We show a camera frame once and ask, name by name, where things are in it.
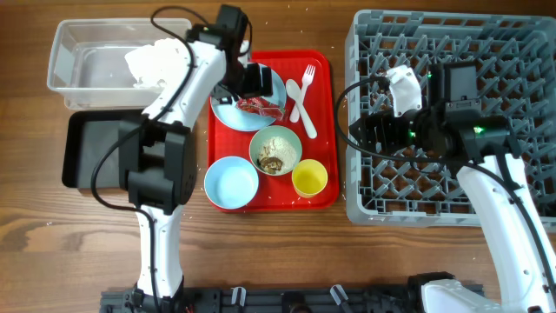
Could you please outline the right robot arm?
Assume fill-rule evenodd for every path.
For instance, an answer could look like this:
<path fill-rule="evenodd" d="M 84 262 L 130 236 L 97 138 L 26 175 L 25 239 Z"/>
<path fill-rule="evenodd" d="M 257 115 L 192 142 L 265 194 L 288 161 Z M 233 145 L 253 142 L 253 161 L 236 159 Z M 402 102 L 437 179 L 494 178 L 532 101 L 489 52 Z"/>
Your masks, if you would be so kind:
<path fill-rule="evenodd" d="M 342 139 L 361 153 L 397 161 L 414 146 L 455 175 L 480 220 L 497 272 L 495 303 L 446 273 L 410 277 L 414 312 L 552 312 L 555 254 L 527 186 L 522 151 L 506 117 L 484 116 L 471 62 L 440 63 L 420 84 L 401 65 L 369 77 L 393 98 L 389 110 L 352 123 Z"/>

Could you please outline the white plastic spoon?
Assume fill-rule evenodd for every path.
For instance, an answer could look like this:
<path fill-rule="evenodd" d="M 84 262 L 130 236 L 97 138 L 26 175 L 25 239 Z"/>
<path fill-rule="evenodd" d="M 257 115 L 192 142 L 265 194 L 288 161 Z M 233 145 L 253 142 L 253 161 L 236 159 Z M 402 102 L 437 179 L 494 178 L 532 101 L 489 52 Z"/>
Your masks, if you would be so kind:
<path fill-rule="evenodd" d="M 308 137 L 311 139 L 315 139 L 317 137 L 316 128 L 303 104 L 306 88 L 300 88 L 295 80 L 288 79 L 286 82 L 286 92 L 287 95 L 295 101 L 295 108 L 299 111 L 300 118 L 303 122 L 303 126 Z"/>

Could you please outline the white paper napkin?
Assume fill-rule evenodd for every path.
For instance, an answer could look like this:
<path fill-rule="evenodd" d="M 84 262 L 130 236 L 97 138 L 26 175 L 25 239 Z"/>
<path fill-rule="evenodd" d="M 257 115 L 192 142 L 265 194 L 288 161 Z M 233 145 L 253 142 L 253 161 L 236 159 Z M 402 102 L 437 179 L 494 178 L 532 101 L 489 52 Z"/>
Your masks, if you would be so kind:
<path fill-rule="evenodd" d="M 160 39 L 128 52 L 124 59 L 137 89 L 178 84 L 189 69 L 189 53 L 177 39 Z"/>

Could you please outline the rice and food scraps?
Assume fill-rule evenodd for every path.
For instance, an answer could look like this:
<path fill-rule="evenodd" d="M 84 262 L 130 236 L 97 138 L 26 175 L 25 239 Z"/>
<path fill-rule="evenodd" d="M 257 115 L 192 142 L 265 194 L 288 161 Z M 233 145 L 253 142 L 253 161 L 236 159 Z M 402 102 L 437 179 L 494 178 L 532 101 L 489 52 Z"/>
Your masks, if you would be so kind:
<path fill-rule="evenodd" d="M 293 169 L 298 153 L 283 137 L 270 137 L 259 149 L 257 165 L 267 174 L 283 175 Z"/>

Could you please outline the green bowl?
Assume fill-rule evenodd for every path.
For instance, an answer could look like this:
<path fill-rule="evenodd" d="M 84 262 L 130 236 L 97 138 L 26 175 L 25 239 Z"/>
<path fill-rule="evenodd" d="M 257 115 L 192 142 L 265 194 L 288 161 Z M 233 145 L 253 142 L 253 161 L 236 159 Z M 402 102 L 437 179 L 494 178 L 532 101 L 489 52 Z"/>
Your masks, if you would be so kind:
<path fill-rule="evenodd" d="M 294 167 L 301 160 L 301 156 L 302 156 L 301 140 L 291 129 L 283 127 L 283 126 L 278 126 L 278 125 L 273 125 L 273 126 L 268 126 L 266 128 L 263 128 L 263 129 L 259 130 L 258 132 L 256 132 L 255 135 L 253 136 L 253 138 L 252 138 L 252 140 L 249 144 L 249 157 L 250 157 L 250 160 L 251 160 L 252 164 L 259 171 L 261 171 L 263 174 L 266 174 L 266 175 L 269 175 L 269 176 L 282 176 L 282 175 L 267 174 L 266 172 L 264 172 L 257 165 L 257 162 L 256 162 L 259 149 L 261 148 L 263 142 L 265 140 L 268 140 L 270 137 L 283 137 L 286 140 L 288 140 L 295 147 L 295 150 L 298 153 L 298 157 L 297 157 L 297 160 L 296 160 L 296 163 L 295 163 Z"/>

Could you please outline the light blue bowl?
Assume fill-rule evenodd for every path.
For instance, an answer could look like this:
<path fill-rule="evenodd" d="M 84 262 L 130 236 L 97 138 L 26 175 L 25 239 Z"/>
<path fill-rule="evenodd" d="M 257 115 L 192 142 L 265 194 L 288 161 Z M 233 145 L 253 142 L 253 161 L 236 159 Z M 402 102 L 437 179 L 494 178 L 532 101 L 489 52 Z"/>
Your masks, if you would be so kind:
<path fill-rule="evenodd" d="M 204 177 L 205 193 L 211 203 L 225 210 L 247 205 L 259 188 L 259 176 L 248 160 L 226 156 L 214 162 Z"/>

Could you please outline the white plastic fork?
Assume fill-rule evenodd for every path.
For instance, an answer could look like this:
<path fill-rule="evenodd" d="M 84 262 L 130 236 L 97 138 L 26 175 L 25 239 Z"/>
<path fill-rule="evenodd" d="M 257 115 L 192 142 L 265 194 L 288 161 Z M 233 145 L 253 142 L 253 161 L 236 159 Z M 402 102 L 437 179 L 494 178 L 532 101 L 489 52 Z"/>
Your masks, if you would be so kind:
<path fill-rule="evenodd" d="M 304 100 L 305 100 L 305 96 L 306 96 L 306 93 L 307 93 L 308 86 L 309 86 L 309 85 L 313 82 L 313 80 L 314 80 L 314 73 L 315 73 L 315 66 L 310 64 L 310 65 L 306 68 L 306 70 L 305 70 L 305 72 L 304 72 L 304 74 L 303 74 L 303 77 L 302 77 L 302 79 L 301 79 L 302 86 L 301 86 L 301 94 L 300 94 L 300 96 L 299 96 L 299 100 L 301 101 L 301 103 L 303 103 Z M 299 112 L 299 110 L 297 109 L 296 105 L 294 105 L 294 107 L 293 107 L 293 109 L 292 109 L 292 112 L 291 112 L 291 114 L 290 114 L 289 120 L 290 120 L 292 123 L 297 123 L 298 120 L 299 120 L 299 118 L 300 118 L 300 112 Z"/>

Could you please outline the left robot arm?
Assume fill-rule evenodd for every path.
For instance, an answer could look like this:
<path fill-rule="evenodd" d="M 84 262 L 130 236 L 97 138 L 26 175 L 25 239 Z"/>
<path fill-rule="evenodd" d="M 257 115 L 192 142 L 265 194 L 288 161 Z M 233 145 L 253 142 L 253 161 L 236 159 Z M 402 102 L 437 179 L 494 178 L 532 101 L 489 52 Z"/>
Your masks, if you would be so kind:
<path fill-rule="evenodd" d="M 130 308 L 184 307 L 178 217 L 195 187 L 195 121 L 210 97 L 231 103 L 273 90 L 270 70 L 251 63 L 242 48 L 250 31 L 247 15 L 227 4 L 214 23 L 187 30 L 178 38 L 186 52 L 177 79 L 138 119 L 120 124 L 119 184 L 138 218 L 142 244 L 141 275 L 126 302 Z"/>

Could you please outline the red snack wrapper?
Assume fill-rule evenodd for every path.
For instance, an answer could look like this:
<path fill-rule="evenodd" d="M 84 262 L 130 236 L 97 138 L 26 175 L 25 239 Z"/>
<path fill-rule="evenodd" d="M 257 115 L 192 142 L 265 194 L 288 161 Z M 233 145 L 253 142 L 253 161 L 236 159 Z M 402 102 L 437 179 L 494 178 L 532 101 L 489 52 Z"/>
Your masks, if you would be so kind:
<path fill-rule="evenodd" d="M 256 114 L 260 117 L 272 117 L 281 121 L 286 116 L 284 108 L 278 104 L 271 103 L 262 97 L 251 97 L 240 99 L 235 107 L 247 113 Z"/>

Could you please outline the yellow cup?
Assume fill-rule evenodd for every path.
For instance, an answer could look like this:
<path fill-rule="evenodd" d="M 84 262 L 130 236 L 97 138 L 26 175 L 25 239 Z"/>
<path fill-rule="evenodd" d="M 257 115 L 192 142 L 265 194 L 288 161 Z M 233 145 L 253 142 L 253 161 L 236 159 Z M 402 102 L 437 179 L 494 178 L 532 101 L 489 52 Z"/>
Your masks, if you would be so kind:
<path fill-rule="evenodd" d="M 328 184 L 327 169 L 317 160 L 302 160 L 292 170 L 292 184 L 300 197 L 316 196 Z"/>

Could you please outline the large light blue plate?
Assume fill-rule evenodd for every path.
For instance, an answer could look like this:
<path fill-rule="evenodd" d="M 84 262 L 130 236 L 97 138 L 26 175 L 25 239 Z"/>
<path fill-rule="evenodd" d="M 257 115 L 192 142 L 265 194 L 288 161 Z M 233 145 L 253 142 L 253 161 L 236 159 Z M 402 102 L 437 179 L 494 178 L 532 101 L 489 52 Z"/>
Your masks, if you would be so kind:
<path fill-rule="evenodd" d="M 286 88 L 281 77 L 274 70 L 272 70 L 272 86 L 273 94 L 269 97 L 263 97 L 263 99 L 285 109 L 287 100 Z M 246 132 L 257 131 L 276 121 L 272 117 L 262 117 L 255 113 L 239 110 L 235 107 L 235 104 L 236 101 L 221 104 L 220 100 L 213 97 L 210 98 L 211 109 L 216 118 L 230 129 Z"/>

